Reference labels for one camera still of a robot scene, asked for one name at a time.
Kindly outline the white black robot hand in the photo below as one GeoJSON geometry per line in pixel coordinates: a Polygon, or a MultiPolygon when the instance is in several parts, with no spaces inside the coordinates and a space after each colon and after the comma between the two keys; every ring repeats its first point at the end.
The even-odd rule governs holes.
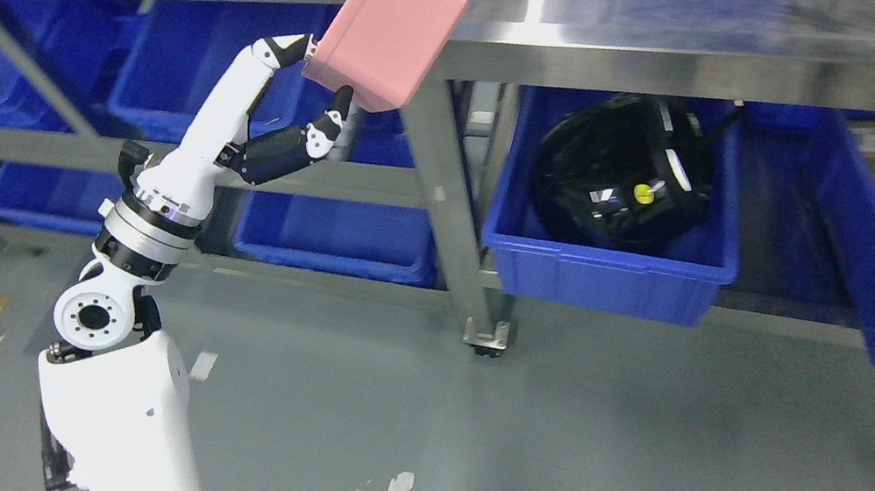
{"type": "Polygon", "coordinates": [[[177,237],[194,230],[212,210],[216,180],[238,175],[250,186],[325,160],[344,131],[354,88],[342,86],[322,114],[306,125],[288,125],[251,136],[251,118],[279,70],[316,51],[311,33],[258,39],[243,47],[196,112],[181,143],[155,167],[137,176],[127,208],[177,237]]]}

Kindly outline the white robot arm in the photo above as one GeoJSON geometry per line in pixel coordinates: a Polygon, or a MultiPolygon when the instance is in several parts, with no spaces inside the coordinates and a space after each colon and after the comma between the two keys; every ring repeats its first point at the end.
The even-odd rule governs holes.
{"type": "Polygon", "coordinates": [[[93,259],[60,294],[60,333],[38,354],[48,491],[201,491],[189,437],[189,376],[146,280],[93,259]]]}

